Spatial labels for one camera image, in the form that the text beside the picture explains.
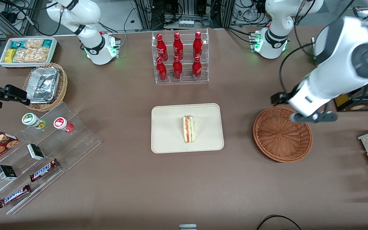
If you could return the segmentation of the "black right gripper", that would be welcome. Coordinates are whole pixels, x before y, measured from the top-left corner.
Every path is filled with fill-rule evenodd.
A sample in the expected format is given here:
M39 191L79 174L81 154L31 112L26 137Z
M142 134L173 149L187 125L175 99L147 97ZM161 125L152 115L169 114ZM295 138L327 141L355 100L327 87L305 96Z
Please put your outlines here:
M6 85L4 88L0 87L0 109L3 106L2 101L15 101L25 106L30 105L30 100L27 98L27 92L13 85Z

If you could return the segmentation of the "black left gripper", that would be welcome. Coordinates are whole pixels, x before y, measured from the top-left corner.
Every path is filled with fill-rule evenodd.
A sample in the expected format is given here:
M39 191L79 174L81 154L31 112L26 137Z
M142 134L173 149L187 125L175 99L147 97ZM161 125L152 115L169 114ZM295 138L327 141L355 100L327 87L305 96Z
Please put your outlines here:
M271 96L271 105L277 106L281 104L289 104L289 100L294 96L294 93L277 92Z

